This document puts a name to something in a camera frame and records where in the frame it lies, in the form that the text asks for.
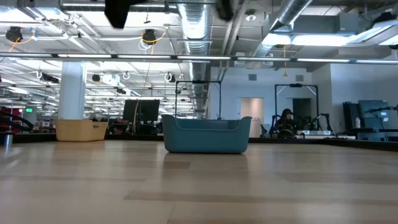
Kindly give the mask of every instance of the black monitor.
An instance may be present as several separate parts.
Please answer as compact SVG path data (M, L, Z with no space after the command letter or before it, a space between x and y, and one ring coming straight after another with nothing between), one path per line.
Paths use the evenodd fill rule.
M358 105L362 118L388 118L388 111L372 111L388 107L386 100L359 100Z
M138 100L126 100L124 102L123 120L134 121ZM138 121L157 121L160 100L139 100L137 107Z

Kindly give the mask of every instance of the wooden floor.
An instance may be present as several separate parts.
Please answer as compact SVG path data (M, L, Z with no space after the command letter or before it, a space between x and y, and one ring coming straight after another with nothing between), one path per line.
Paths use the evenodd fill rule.
M250 144L168 154L162 142L0 150L0 223L398 223L398 153Z

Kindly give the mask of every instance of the door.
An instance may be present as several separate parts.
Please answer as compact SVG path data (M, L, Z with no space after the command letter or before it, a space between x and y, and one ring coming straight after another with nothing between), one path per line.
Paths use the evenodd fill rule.
M250 125L250 138L258 138L261 135L261 124L264 124L264 99L241 98L241 118L252 117Z
M311 99L293 99L293 113L304 117L311 117ZM299 117L293 116L294 121L298 122Z

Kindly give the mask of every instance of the wall vent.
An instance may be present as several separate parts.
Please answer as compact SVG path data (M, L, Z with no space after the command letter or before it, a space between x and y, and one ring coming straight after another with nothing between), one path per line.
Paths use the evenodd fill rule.
M257 81L257 74L249 74L249 81Z
M304 82L304 75L296 75L296 82Z

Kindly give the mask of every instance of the blue bin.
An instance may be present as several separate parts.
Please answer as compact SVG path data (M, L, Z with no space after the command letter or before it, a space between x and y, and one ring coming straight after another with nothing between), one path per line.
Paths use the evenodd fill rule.
M248 148L251 117L233 121L162 118L169 152L243 153Z

